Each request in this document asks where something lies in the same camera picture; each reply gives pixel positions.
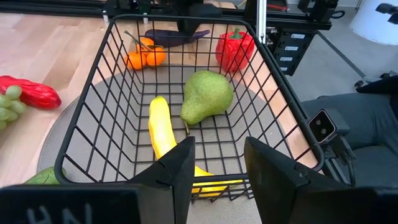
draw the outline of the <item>grape bunch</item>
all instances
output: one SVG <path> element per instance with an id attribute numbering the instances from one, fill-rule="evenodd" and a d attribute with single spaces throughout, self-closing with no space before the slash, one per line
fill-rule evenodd
<path id="1" fill-rule="evenodd" d="M 5 95 L 0 94 L 0 130 L 25 112 L 26 104 L 19 101 L 21 94 L 22 88 L 17 85 L 9 86 Z"/>

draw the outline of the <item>red chili pepper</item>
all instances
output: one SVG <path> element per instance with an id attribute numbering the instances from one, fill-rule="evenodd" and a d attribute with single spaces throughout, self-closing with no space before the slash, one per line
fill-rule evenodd
<path id="1" fill-rule="evenodd" d="M 61 105 L 61 99 L 57 92 L 49 86 L 25 79 L 13 78 L 9 75 L 0 77 L 0 93 L 5 94 L 7 88 L 11 85 L 17 85 L 22 88 L 22 94 L 19 99 L 26 105 L 40 109 L 54 109 Z"/>

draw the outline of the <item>floor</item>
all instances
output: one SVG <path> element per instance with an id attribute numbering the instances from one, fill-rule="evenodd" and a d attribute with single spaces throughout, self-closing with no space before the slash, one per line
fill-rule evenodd
<path id="1" fill-rule="evenodd" d="M 322 31 L 367 76 L 378 77 L 398 71 L 398 46 L 381 45 L 366 40 L 349 28 L 355 16 L 353 7 L 344 7 L 346 15 L 332 19 L 332 27 Z M 316 36 L 292 77 L 287 77 L 300 101 L 322 95 L 353 93 L 361 77 L 352 70 L 319 36 Z"/>

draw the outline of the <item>red bell pepper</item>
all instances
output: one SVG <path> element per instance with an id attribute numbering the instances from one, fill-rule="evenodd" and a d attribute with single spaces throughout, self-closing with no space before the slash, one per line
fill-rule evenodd
<path id="1" fill-rule="evenodd" d="M 253 50 L 253 37 L 235 28 L 234 32 L 220 35 L 216 59 L 224 71 L 235 72 L 238 68 L 244 69 L 248 65 Z"/>

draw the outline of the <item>wooden table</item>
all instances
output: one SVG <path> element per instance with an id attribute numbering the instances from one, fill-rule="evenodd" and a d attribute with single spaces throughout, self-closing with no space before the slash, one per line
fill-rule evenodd
<path id="1" fill-rule="evenodd" d="M 218 7 L 233 7 L 228 2 L 216 2 Z M 199 29 L 211 29 L 211 25 L 202 24 Z M 136 32 L 136 23 L 122 21 L 119 29 Z M 152 24 L 141 24 L 140 32 L 151 29 Z M 155 29 L 177 29 L 175 23 L 156 22 Z M 0 132 L 0 186 L 19 184 L 36 172 L 37 161 L 41 148 L 54 122 L 63 110 L 80 95 L 87 79 L 94 57 L 99 49 L 106 30 L 102 19 L 55 17 L 22 14 L 0 14 L 0 75 L 12 75 L 26 78 L 34 82 L 52 86 L 62 99 L 62 105 L 56 110 L 44 111 L 29 108 L 16 122 Z M 213 36 L 218 37 L 226 31 L 226 26 L 215 25 Z M 131 43 L 131 38 L 122 34 L 124 43 Z M 199 49 L 215 49 L 215 42 L 200 42 Z M 127 44 L 131 50 L 134 44 Z M 196 51 L 196 43 L 185 45 L 185 52 Z M 210 55 L 197 58 L 197 65 L 208 64 Z M 259 54 L 253 56 L 252 64 L 260 69 L 260 81 L 265 81 L 269 70 Z M 182 54 L 171 55 L 170 63 L 181 64 Z M 184 54 L 184 63 L 195 64 L 194 54 Z M 250 72 L 245 76 L 251 79 Z M 101 81 L 95 76 L 95 82 Z M 252 84 L 250 88 L 256 91 L 259 85 Z M 270 97 L 277 90 L 277 85 L 271 77 L 263 88 L 265 96 Z M 278 91 L 270 101 L 275 114 L 279 114 L 286 103 Z M 296 127 L 297 123 L 287 108 L 279 116 L 278 122 L 285 133 Z M 295 128 L 287 138 L 295 157 L 308 148 L 299 128 Z M 312 167 L 316 160 L 312 153 L 306 154 L 300 162 Z"/>

